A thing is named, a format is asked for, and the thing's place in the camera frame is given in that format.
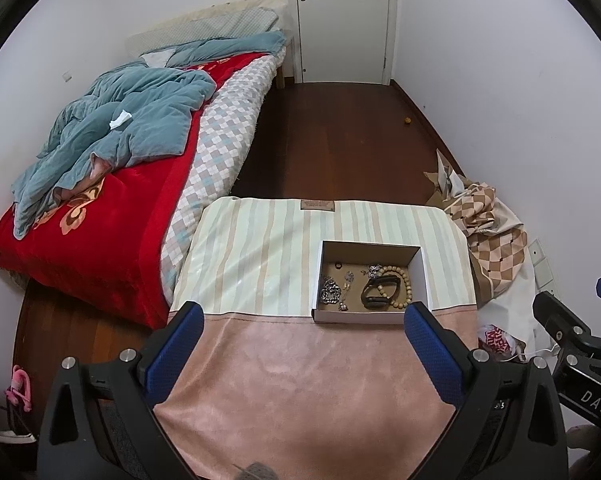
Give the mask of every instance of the dark brown floor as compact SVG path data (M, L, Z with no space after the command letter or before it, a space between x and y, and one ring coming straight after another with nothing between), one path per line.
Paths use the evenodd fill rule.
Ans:
M409 126L406 116L413 119ZM272 90L233 193L424 204L433 185L423 171L436 171L437 163L436 141L422 121L392 87L329 83ZM142 346L149 332L32 283L14 362L31 375L35 425L63 357L107 361Z

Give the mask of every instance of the teal blanket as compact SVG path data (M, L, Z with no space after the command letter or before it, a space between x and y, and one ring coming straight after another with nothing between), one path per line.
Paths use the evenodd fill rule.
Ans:
M186 66L242 52L275 54L283 43L279 32L197 41L179 46L174 61ZM169 65L175 66L172 59ZM74 189L90 175L95 156L114 171L181 155L192 111L210 99L215 89L206 72L148 68L141 60L99 76L84 96L58 115L36 162L12 184L14 237L22 239L40 215L58 205L60 191ZM110 121L123 110L132 118L111 128Z

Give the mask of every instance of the white door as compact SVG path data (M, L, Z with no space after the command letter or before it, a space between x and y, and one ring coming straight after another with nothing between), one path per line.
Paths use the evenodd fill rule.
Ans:
M389 0L298 0L303 82L383 79Z

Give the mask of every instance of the bed leg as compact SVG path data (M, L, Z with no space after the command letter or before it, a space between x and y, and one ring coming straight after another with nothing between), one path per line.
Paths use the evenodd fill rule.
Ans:
M285 88L285 76L282 74L282 66L276 70L276 88L283 90Z

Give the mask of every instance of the open box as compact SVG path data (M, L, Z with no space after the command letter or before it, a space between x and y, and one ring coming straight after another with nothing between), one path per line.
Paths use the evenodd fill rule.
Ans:
M324 240L321 254L319 254L319 272L317 272L315 306L311 315L315 322L322 323L364 323L364 324L403 324L404 309L387 306L383 309L367 309L361 302L361 293L367 285L369 266L379 264L382 266L397 266L407 269L412 286L412 302L421 301L428 308L431 307L431 292L425 273L426 255L422 248L417 246L367 244L360 242L335 242ZM327 276L337 282L341 290L345 286L345 275L351 272L354 281L347 293L344 303L346 312L338 310L338 303L321 303L321 285ZM378 290L372 288L368 296L377 296ZM401 283L401 293L398 301L406 298L405 284Z

